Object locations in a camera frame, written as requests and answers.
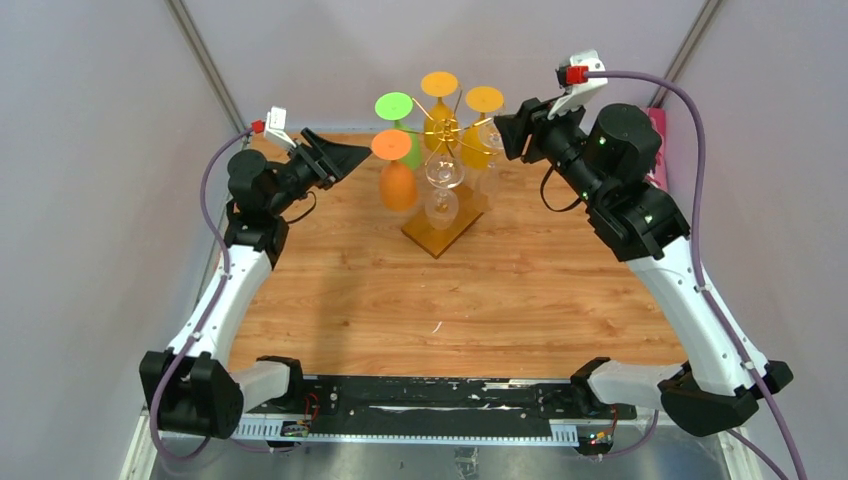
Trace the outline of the orange wine glass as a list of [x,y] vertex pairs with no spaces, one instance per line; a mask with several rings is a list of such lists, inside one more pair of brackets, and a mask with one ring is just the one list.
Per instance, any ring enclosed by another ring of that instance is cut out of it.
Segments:
[[378,182],[383,206],[394,212],[411,209],[418,200],[417,182],[413,171],[402,162],[412,148],[409,135],[387,129],[373,138],[370,148],[384,162]]

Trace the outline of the green wine glass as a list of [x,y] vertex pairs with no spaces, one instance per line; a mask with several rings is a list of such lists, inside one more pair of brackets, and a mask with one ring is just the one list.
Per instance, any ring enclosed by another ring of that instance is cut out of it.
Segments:
[[410,95],[393,91],[381,95],[374,104],[376,115],[384,121],[389,121],[395,129],[401,130],[411,140],[410,151],[401,159],[407,167],[416,171],[422,163],[422,151],[418,133],[412,130],[405,119],[412,113],[414,102]]

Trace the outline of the gold wire glass rack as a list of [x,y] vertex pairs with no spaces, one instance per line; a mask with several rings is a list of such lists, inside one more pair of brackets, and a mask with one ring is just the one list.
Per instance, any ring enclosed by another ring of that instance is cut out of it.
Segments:
[[432,190],[402,232],[432,258],[440,258],[482,215],[473,204],[474,190],[465,184],[467,170],[491,167],[502,152],[492,115],[504,106],[503,93],[492,86],[463,94],[454,80],[421,83],[436,99],[425,112],[429,124],[419,133],[429,155],[422,162]]

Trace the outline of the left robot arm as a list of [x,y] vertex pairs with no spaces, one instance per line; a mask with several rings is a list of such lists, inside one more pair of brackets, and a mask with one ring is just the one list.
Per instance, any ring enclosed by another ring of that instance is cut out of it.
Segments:
[[227,226],[202,215],[221,255],[207,287],[179,333],[139,365],[153,438],[164,432],[228,439],[242,416],[265,403],[283,413],[298,411],[308,397],[298,360],[267,355],[232,372],[235,336],[259,288],[282,255],[291,223],[283,216],[295,202],[328,190],[357,169],[372,151],[330,141],[305,128],[298,140],[280,134],[288,156],[269,160],[246,148],[227,162],[230,199]]

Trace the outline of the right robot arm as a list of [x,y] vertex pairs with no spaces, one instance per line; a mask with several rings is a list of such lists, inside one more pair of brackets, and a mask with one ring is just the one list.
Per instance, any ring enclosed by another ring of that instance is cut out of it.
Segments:
[[743,425],[793,374],[745,340],[720,297],[707,291],[689,223],[647,178],[662,143],[650,118],[636,106],[610,104],[584,132],[583,108],[556,117],[548,110],[530,99],[494,118],[505,155],[550,163],[583,203],[595,235],[653,295],[687,356],[655,366],[596,358],[572,375],[573,408],[589,418],[610,404],[654,409],[697,437]]

